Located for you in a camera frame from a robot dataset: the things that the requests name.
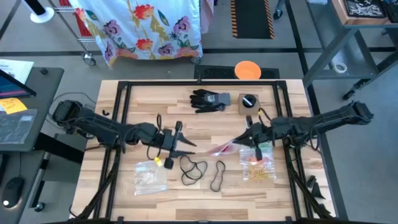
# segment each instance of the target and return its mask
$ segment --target plastic bag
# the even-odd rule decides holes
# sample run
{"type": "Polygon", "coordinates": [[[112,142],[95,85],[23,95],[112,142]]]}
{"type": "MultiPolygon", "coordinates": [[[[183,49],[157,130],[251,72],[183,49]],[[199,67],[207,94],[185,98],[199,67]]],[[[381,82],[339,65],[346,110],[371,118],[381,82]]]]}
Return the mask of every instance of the plastic bag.
{"type": "Polygon", "coordinates": [[[208,153],[211,156],[227,156],[239,151],[240,149],[245,149],[245,148],[249,149],[249,147],[240,144],[235,144],[233,143],[233,140],[231,140],[225,144],[222,144],[210,150],[208,153]]]}
{"type": "Polygon", "coordinates": [[[164,167],[159,167],[155,161],[136,164],[134,183],[136,186],[134,195],[152,194],[169,189],[167,187],[167,171],[164,167]]]}
{"type": "Polygon", "coordinates": [[[257,161],[255,149],[240,149],[240,161],[243,165],[243,180],[275,179],[274,150],[270,142],[259,144],[262,160],[257,161]]]}

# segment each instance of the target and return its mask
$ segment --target yellow tag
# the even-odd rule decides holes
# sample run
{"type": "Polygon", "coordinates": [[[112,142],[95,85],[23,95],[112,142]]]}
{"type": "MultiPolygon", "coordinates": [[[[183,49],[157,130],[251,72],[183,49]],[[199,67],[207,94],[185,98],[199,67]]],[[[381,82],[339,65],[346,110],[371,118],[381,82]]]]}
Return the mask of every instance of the yellow tag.
{"type": "Polygon", "coordinates": [[[27,110],[25,104],[17,98],[6,98],[0,100],[0,105],[4,108],[7,114],[21,112],[27,110]]]}
{"type": "Polygon", "coordinates": [[[159,167],[163,166],[163,162],[158,157],[155,157],[154,160],[155,160],[157,166],[159,166],[159,167]]]}

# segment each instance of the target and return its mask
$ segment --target black floor mat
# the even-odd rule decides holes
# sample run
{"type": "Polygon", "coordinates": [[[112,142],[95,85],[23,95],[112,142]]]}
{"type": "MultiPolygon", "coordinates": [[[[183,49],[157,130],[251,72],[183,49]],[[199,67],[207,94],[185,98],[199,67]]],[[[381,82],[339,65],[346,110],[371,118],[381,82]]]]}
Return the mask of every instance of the black floor mat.
{"type": "Polygon", "coordinates": [[[231,0],[232,33],[239,39],[273,39],[268,0],[231,0]]]}
{"type": "MultiPolygon", "coordinates": [[[[215,66],[215,65],[196,65],[194,78],[202,79],[234,79],[235,67],[232,66],[215,66]]],[[[280,78],[279,69],[277,68],[261,68],[260,79],[280,78]]]]}

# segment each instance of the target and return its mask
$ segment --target desk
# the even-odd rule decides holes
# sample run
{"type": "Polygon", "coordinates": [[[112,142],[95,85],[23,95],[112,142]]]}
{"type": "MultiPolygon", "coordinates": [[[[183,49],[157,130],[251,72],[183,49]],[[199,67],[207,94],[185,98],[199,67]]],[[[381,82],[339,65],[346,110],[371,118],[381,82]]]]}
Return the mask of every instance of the desk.
{"type": "MultiPolygon", "coordinates": [[[[281,141],[274,148],[274,163],[277,178],[244,182],[242,167],[239,165],[239,153],[223,157],[209,157],[207,151],[232,138],[239,136],[246,129],[245,116],[238,115],[238,95],[240,93],[258,94],[261,106],[271,118],[277,116],[275,98],[271,86],[133,86],[129,100],[127,123],[156,122],[156,115],[162,115],[165,128],[174,128],[175,122],[183,123],[185,137],[198,147],[178,144],[177,150],[193,151],[190,156],[194,161],[207,161],[208,170],[203,179],[195,185],[184,186],[181,183],[182,171],[179,159],[174,160],[174,168],[167,173],[169,190],[157,194],[134,196],[135,163],[146,161],[146,146],[138,144],[127,146],[121,156],[116,191],[114,196],[112,220],[124,216],[125,221],[138,220],[285,220],[294,217],[292,196],[281,141]],[[232,105],[224,112],[195,114],[190,105],[193,90],[204,88],[218,93],[231,93],[232,105]],[[209,184],[216,173],[216,161],[226,164],[224,182],[220,192],[212,192],[209,184]]],[[[286,80],[290,104],[294,116],[311,116],[305,90],[301,80],[286,80]]],[[[112,112],[117,92],[118,81],[106,80],[101,84],[96,105],[96,113],[112,112]]],[[[122,114],[119,107],[118,121],[122,114]]],[[[91,140],[87,147],[97,146],[91,140]]],[[[80,213],[98,189],[101,167],[105,150],[95,149],[85,152],[78,185],[73,201],[72,212],[80,213]]],[[[326,200],[320,200],[326,208],[335,214],[328,181],[319,153],[309,147],[302,149],[302,160],[307,177],[315,175],[326,200]]],[[[300,208],[304,215],[303,197],[298,190],[300,208]]],[[[105,192],[100,217],[104,217],[108,193],[105,192]]]]}
{"type": "MultiPolygon", "coordinates": [[[[274,19],[282,16],[282,5],[287,0],[278,0],[274,19]]],[[[371,53],[359,29],[398,28],[386,18],[357,18],[347,15],[345,0],[328,0],[327,5],[310,4],[308,6],[313,25],[317,31],[323,53],[304,75],[304,87],[314,80],[359,79],[343,97],[348,100],[358,90],[372,83],[398,63],[398,51],[393,52],[379,64],[375,64],[371,53]],[[347,70],[338,73],[333,70],[337,63],[344,63],[347,70]]]]}
{"type": "Polygon", "coordinates": [[[41,68],[37,67],[32,68],[26,81],[26,85],[36,92],[36,97],[21,99],[29,109],[37,109],[35,121],[25,143],[20,145],[0,145],[1,153],[8,153],[10,155],[10,160],[7,164],[4,177],[0,185],[0,194],[2,193],[6,183],[11,178],[18,176],[20,163],[19,153],[21,153],[21,151],[21,177],[25,181],[24,188],[22,189],[21,201],[16,207],[5,208],[3,205],[0,205],[0,217],[2,217],[2,223],[19,222],[45,153],[44,151],[32,151],[32,149],[34,148],[34,143],[39,136],[45,117],[49,112],[50,105],[55,93],[57,92],[63,75],[63,69],[47,68],[49,73],[46,75],[41,74],[40,69],[41,68]]]}

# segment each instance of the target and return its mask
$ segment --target orange disc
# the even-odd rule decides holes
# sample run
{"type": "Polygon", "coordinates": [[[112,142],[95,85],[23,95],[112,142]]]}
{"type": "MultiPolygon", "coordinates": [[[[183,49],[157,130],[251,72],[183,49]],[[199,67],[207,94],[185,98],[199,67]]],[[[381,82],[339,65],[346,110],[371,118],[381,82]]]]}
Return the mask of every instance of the orange disc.
{"type": "Polygon", "coordinates": [[[235,75],[242,80],[260,79],[260,67],[251,61],[242,61],[235,66],[235,75]]]}

